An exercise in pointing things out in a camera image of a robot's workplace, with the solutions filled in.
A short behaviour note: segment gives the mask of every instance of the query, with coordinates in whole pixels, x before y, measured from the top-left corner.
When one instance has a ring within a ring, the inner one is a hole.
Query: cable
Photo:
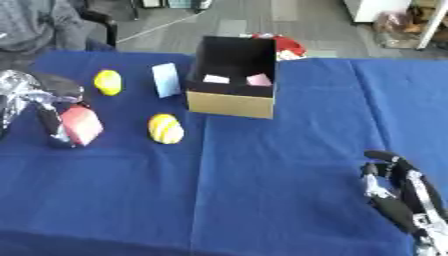
[[[220,0],[210,1],[208,7],[210,7],[210,5],[212,4],[212,2],[215,2],[214,4],[216,5],[216,3],[219,2],[219,1],[220,1]],[[202,15],[204,12],[205,12],[205,11],[203,11],[203,12],[201,12],[201,13],[198,13],[198,14],[195,14],[195,15],[188,16],[188,17],[183,18],[183,19],[175,20],[175,21],[173,21],[173,22],[170,22],[170,23],[166,23],[166,24],[157,26],[157,27],[155,27],[155,28],[151,28],[151,29],[142,31],[142,32],[140,32],[140,33],[137,33],[137,34],[135,34],[135,35],[132,35],[132,36],[129,36],[129,37],[126,37],[126,38],[122,38],[122,39],[120,39],[120,40],[117,41],[117,44],[120,44],[120,43],[129,41],[129,40],[131,40],[131,39],[134,39],[134,38],[137,38],[137,37],[146,35],[146,34],[151,34],[151,33],[155,32],[155,31],[157,31],[157,30],[160,30],[160,29],[163,29],[163,28],[172,26],[172,25],[174,25],[174,24],[181,23],[181,22],[183,22],[183,21],[186,21],[186,20],[189,20],[189,19],[198,17],[198,16]]]

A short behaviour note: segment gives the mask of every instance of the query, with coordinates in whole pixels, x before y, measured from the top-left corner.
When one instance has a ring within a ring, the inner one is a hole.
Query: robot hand
[[[46,74],[28,74],[17,70],[0,72],[0,138],[28,105],[37,105],[39,118],[52,142],[73,148],[53,103],[82,104],[84,88],[73,81]]]
[[[416,255],[448,255],[448,217],[434,186],[406,159],[384,151],[366,151],[380,163],[362,167],[365,194],[371,205],[401,231],[412,234]],[[388,179],[396,193],[378,185],[377,177]]]

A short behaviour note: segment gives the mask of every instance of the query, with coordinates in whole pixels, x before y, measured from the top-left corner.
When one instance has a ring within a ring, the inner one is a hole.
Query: toy ball
[[[149,134],[153,140],[162,144],[176,144],[184,137],[184,129],[170,114],[157,114],[148,122]]]
[[[94,84],[104,95],[114,96],[121,92],[122,79],[114,70],[102,70],[95,76]]]

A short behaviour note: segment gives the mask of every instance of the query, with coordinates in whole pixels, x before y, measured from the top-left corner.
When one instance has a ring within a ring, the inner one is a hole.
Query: gray sleeve
[[[56,46],[65,50],[85,50],[87,35],[78,13],[66,0],[53,1],[51,17],[56,28]]]

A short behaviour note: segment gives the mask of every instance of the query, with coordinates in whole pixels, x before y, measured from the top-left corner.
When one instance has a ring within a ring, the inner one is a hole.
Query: yellow striped ball
[[[184,137],[184,129],[170,114],[157,114],[148,122],[149,134],[153,140],[162,144],[176,144]]]

